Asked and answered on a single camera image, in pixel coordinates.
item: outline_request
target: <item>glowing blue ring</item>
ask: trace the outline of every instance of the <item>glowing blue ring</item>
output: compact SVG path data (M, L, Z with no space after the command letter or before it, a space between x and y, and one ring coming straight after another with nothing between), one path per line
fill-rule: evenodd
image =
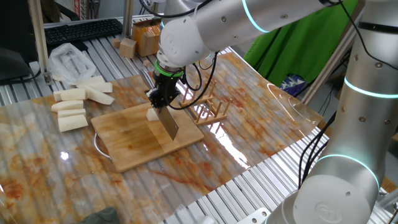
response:
M253 17L250 14L249 8L248 8L248 4L246 3L246 0L242 0L243 3L243 8L244 11L246 12L246 14L248 15L248 18L250 20L250 22L253 24L253 26L255 28L257 28L257 30L264 32L264 33L268 33L269 31L264 30L263 28L261 28L259 25L257 25L257 23L254 21Z
M349 83L347 80L347 77L344 79L344 82L346 83L346 85L350 88L352 88L353 90L368 95L368 96L373 96L373 97L378 97L378 98L386 98L386 99L397 99L398 98L398 94L381 94L381 93L373 93L370 91L366 91L366 90L362 90L356 86L354 86L353 84Z
M351 159L352 161L355 161L355 162L361 164L363 167L365 167L365 168L373 175L374 179L376 180L377 186L379 187L379 190L380 190L380 184L379 184L379 181L377 180L376 175L375 175L374 172L373 172L367 165L365 165L363 162L361 162L361 161L359 161L359 160L357 160L357 159L354 159L354 158L352 158L352 157L350 157L350 156L344 156L344 155L339 155L339 154L332 154L332 155L324 156L324 157L320 158L317 162L321 161L322 159L326 159L326 158L328 158L328 157L344 157L344 158L346 158L346 159Z

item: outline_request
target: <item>cutting board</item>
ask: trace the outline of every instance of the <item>cutting board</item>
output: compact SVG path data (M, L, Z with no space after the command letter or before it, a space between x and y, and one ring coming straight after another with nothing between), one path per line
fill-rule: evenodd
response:
M174 115L180 129L174 141L160 121L148 121L150 103L91 119L118 172L127 171L204 138L184 110Z

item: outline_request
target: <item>robotic arm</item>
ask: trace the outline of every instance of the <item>robotic arm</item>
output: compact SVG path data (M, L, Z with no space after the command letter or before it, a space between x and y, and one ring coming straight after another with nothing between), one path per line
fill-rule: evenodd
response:
M169 0L166 14L185 12L200 3ZM181 67L212 52L329 5L327 0L212 0L188 16L166 19L155 85L172 101L179 94L177 79L164 74L178 77ZM277 207L267 224L368 222L384 178L387 147L398 125L397 9L398 0L367 1L359 28L372 56L357 37L330 142L301 188ZM156 103L166 105L162 99Z

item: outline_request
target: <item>cardboard box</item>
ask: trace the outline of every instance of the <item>cardboard box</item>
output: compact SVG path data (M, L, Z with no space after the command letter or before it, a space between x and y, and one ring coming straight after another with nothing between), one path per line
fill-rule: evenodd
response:
M114 48L119 48L120 47L120 40L118 38L113 38L112 39L112 47Z
M120 43L120 56L134 58L136 54L137 42L132 39L124 38Z
M161 22L161 19L151 19L133 25L131 39L137 42L137 53L141 57L156 54L159 50Z

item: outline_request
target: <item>metal pole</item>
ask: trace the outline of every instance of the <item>metal pole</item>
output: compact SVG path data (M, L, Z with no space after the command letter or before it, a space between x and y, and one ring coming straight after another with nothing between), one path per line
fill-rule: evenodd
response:
M134 0L124 0L123 33L121 36L122 39L131 36L133 3Z
M363 9L359 13L358 17L355 20L355 23L358 24L359 20L362 18L363 15ZM356 36L356 31L354 26L351 25L349 28L347 34L344 36L343 40L340 42L340 44L337 46L335 52L333 55L330 57L328 63L325 65L315 82L312 84L310 87L309 91L305 94L301 102L305 105L308 105L319 88L326 82L328 77L331 75L331 71L334 69L334 67L337 65L337 63L343 58L344 53L353 45L354 38Z
M45 42L42 6L40 5L40 0L28 0L28 2L35 34L37 54L39 56L39 65L44 74L44 80L48 84L51 83L52 80L50 74L47 73L49 71L49 55Z

